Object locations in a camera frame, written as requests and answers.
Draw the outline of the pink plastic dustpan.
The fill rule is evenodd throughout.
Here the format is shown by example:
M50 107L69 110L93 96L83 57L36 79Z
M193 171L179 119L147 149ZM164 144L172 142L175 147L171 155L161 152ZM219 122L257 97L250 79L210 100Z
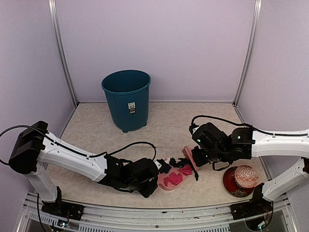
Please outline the pink plastic dustpan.
M171 191L176 189L181 183L193 174L193 170L189 165L181 168L172 167L170 171L158 175L158 186L163 190Z

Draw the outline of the pink hand brush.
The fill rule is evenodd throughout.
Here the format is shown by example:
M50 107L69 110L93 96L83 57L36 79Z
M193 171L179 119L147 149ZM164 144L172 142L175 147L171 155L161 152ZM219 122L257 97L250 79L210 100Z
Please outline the pink hand brush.
M185 146L183 149L182 149L182 153L184 155L184 157L186 159L189 159L194 170L195 171L198 171L198 167L196 166L196 163L194 162L194 159L193 159L193 155L192 155L192 152L191 152L191 148L189 146Z

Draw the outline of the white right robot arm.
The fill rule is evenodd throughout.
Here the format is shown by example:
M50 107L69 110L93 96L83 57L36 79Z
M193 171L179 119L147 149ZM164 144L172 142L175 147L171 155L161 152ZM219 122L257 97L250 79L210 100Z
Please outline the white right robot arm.
M299 158L276 178L255 187L247 211L256 215L265 208L266 202L274 201L309 177L309 131L263 131L246 123L234 126L233 132L226 135L210 122L201 126L191 122L189 131L197 144L192 157L197 167L266 156Z

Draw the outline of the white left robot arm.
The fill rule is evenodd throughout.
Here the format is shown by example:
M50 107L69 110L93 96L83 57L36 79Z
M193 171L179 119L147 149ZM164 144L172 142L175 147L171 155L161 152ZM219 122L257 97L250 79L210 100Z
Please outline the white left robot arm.
M59 139L47 127L46 122L38 121L32 126L17 125L1 132L4 135L14 129L24 129L16 140L9 160L3 164L26 176L41 199L57 215L64 214L68 205L60 199L59 188L49 178L43 167L45 164L78 173L117 191L137 191L144 198L157 189L160 163L154 159L131 161L116 158L113 153L87 152Z

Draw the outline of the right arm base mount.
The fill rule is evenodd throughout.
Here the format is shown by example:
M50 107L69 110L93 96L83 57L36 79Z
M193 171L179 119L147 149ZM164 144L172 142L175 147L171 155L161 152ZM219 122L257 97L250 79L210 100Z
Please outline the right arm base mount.
M253 217L266 213L273 212L273 201L267 201L263 198L264 183L259 184L254 188L253 196L248 202L236 203L230 206L233 220Z

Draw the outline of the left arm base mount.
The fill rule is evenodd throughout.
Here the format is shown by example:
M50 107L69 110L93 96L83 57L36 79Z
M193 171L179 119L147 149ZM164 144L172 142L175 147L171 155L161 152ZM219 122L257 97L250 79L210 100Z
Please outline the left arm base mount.
M56 187L57 195L54 202L42 201L42 211L51 215L80 221L84 212L84 206L77 203L70 203L62 200L60 187Z

